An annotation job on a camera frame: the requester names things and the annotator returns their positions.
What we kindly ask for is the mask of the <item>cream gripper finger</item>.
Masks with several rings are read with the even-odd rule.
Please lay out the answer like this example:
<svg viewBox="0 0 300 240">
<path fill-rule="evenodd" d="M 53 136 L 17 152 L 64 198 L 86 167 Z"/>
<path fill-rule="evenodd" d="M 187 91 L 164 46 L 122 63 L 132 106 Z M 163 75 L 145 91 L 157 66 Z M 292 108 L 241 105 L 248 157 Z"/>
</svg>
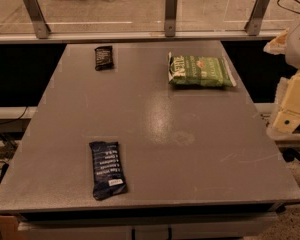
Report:
<svg viewBox="0 0 300 240">
<path fill-rule="evenodd" d="M 272 55 L 285 54 L 287 36 L 288 36 L 288 30 L 285 29 L 277 37 L 275 37 L 270 42 L 268 42 L 264 46 L 263 51 Z"/>
<path fill-rule="evenodd" d="M 282 133 L 292 133 L 300 125 L 300 113 L 280 110 L 275 117 L 273 127 Z"/>
</svg>

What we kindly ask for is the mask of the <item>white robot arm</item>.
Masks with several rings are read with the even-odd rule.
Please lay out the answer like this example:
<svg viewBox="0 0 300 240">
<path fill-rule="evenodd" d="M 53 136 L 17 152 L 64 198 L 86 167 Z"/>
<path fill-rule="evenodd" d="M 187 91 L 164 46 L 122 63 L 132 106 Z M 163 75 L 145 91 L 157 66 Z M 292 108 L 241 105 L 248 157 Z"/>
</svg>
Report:
<svg viewBox="0 0 300 240">
<path fill-rule="evenodd" d="M 291 26 L 268 42 L 264 52 L 285 55 L 288 65 L 297 69 L 297 73 L 286 85 L 277 88 L 278 112 L 272 127 L 282 133 L 293 133 L 300 125 L 300 15 Z"/>
</svg>

